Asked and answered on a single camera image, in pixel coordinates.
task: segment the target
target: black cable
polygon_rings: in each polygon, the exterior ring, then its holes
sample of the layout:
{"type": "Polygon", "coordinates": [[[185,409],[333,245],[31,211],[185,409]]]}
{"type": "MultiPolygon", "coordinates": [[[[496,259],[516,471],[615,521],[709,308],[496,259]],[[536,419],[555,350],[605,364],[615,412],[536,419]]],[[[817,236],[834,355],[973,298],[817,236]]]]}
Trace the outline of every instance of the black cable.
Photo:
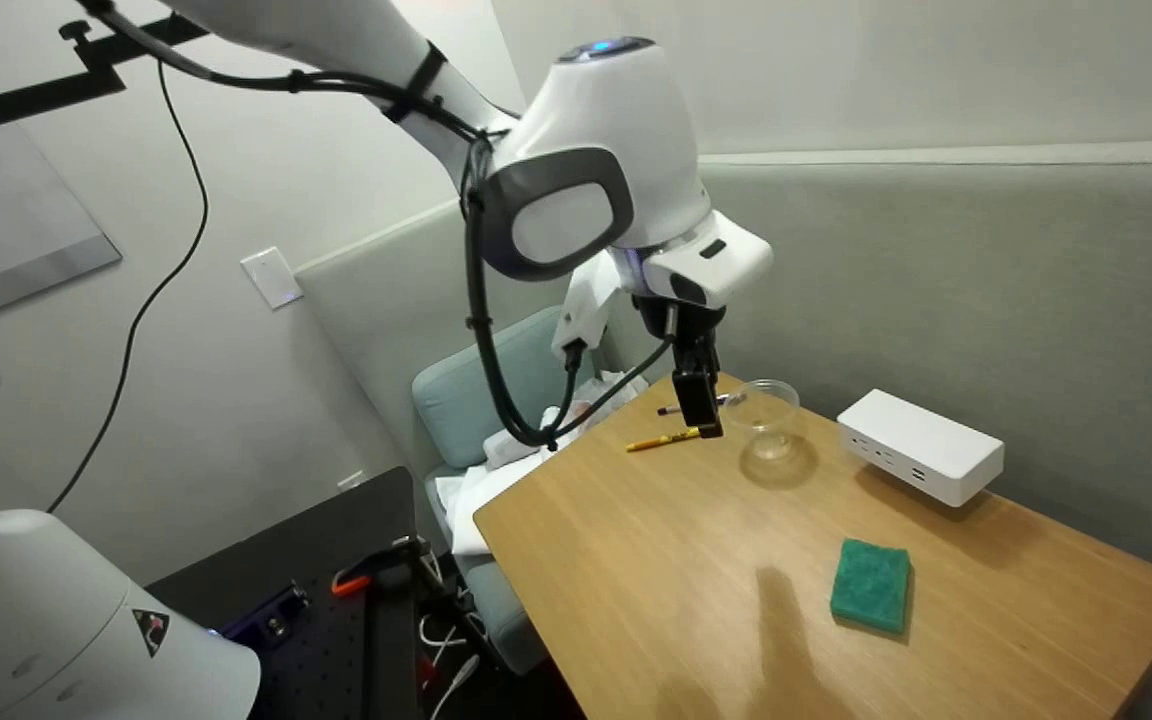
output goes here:
{"type": "Polygon", "coordinates": [[[512,405],[512,392],[506,385],[496,339],[491,339],[491,317],[487,317],[480,204],[467,197],[462,207],[467,211],[463,216],[467,327],[472,327],[476,346],[480,346],[480,364],[483,364],[483,375],[491,389],[496,414],[509,426],[509,435],[516,435],[522,442],[531,442],[531,447],[551,442],[549,432],[536,432],[525,419],[525,412],[512,405]]]}
{"type": "Polygon", "coordinates": [[[69,475],[69,482],[59,488],[59,495],[48,504],[48,512],[55,512],[55,509],[69,498],[69,493],[84,479],[92,456],[100,452],[100,442],[106,442],[106,435],[109,435],[109,426],[112,426],[112,419],[115,419],[115,412],[121,412],[121,405],[123,405],[123,389],[127,389],[127,375],[134,375],[134,355],[137,355],[140,321],[145,321],[149,308],[164,297],[164,289],[193,263],[193,255],[199,250],[199,245],[204,245],[204,236],[209,236],[209,222],[212,222],[209,179],[204,179],[199,156],[193,151],[193,138],[188,138],[185,122],[182,122],[182,111],[178,111],[178,101],[173,101],[164,62],[158,62],[158,76],[161,76],[161,96],[164,96],[164,106],[168,106],[173,128],[178,128],[178,137],[182,137],[182,148],[185,148],[185,156],[188,156],[188,169],[193,169],[193,179],[196,179],[196,187],[199,187],[199,204],[204,204],[204,207],[199,207],[199,222],[196,222],[196,230],[193,230],[193,239],[188,239],[188,250],[178,259],[178,269],[173,269],[173,270],[145,297],[145,303],[137,308],[137,317],[134,317],[134,324],[127,324],[127,334],[123,334],[123,364],[121,364],[112,401],[109,401],[109,409],[106,409],[106,419],[100,419],[100,426],[97,426],[97,435],[92,435],[81,469],[69,475]]]}
{"type": "Polygon", "coordinates": [[[555,435],[570,435],[573,426],[579,426],[586,419],[593,419],[605,405],[611,405],[611,396],[622,396],[637,375],[645,375],[672,339],[659,339],[633,373],[624,373],[601,401],[593,401],[573,424],[555,426],[555,435]]]}
{"type": "Polygon", "coordinates": [[[570,345],[564,350],[570,350],[570,359],[564,359],[570,385],[564,385],[560,412],[551,414],[551,424],[546,424],[546,435],[564,435],[560,426],[564,426],[573,401],[575,401],[575,375],[579,375],[586,346],[570,345]]]}

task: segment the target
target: glass cup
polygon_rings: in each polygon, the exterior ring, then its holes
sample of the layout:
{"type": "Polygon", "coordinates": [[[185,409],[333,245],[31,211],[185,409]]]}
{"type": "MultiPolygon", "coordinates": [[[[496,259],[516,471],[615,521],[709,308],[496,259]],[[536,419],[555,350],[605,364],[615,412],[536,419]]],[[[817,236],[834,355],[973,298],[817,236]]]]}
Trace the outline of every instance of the glass cup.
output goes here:
{"type": "Polygon", "coordinates": [[[784,378],[748,378],[738,392],[731,432],[740,432],[740,471],[752,482],[791,482],[810,469],[801,440],[801,392],[784,378]]]}

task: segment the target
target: gray wall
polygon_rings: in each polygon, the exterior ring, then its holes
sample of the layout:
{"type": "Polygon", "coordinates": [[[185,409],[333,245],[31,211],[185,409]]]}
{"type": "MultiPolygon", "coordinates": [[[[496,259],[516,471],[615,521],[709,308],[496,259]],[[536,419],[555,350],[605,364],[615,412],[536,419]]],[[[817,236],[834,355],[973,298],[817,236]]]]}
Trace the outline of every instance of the gray wall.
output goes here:
{"type": "Polygon", "coordinates": [[[738,373],[959,414],[1008,440],[1003,495],[1152,561],[1152,160],[718,160],[709,187],[775,245],[738,373]]]}
{"type": "Polygon", "coordinates": [[[709,151],[1152,138],[1152,0],[491,0],[528,93],[653,36],[709,151]]]}

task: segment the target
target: white wall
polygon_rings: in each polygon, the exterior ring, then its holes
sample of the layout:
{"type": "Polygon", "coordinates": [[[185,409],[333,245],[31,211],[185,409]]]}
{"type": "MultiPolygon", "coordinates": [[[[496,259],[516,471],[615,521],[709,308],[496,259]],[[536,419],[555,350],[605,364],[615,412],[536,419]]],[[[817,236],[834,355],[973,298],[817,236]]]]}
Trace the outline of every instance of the white wall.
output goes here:
{"type": "MultiPolygon", "coordinates": [[[[137,15],[161,3],[123,0],[137,15]]],[[[405,0],[487,96],[522,89],[491,3],[405,0]]],[[[77,71],[55,26],[69,0],[0,0],[0,89],[77,71]]],[[[221,38],[193,45],[232,71],[286,67],[221,38]]],[[[199,198],[158,96],[127,93],[30,119],[30,137],[123,246],[100,270],[0,313],[0,509],[48,504],[109,405],[134,308],[185,250],[199,198]]],[[[212,230],[145,324],[123,412],[63,514],[134,574],[164,574],[296,509],[342,475],[397,465],[389,435],[303,303],[270,313],[236,269],[255,246],[293,263],[450,198],[450,179],[365,101],[246,96],[173,76],[212,185],[212,230]]]]}
{"type": "Polygon", "coordinates": [[[496,0],[531,93],[590,36],[656,36],[709,151],[1152,138],[1139,0],[496,0]]]}

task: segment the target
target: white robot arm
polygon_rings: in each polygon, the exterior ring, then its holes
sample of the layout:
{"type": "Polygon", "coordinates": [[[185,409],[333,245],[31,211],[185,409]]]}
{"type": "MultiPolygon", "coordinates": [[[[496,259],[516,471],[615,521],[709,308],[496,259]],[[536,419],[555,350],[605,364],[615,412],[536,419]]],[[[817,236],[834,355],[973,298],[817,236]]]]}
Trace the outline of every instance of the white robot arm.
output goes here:
{"type": "Polygon", "coordinates": [[[0,512],[0,720],[250,716],[259,663],[48,512],[0,512]]]}
{"type": "MultiPolygon", "coordinates": [[[[389,0],[164,3],[217,36],[312,62],[322,82],[371,96],[463,193],[480,259],[512,278],[573,270],[555,346],[597,346],[607,298],[633,293],[645,324],[678,346],[683,419],[720,432],[714,327],[772,263],[772,246],[714,207],[683,96],[653,38],[573,49],[516,119],[450,67],[389,0]]],[[[84,0],[84,6],[137,38],[137,25],[112,0],[84,0]]],[[[472,324],[491,378],[491,333],[476,289],[472,324]]],[[[516,426],[509,401],[491,396],[522,440],[551,440],[516,426]]]]}

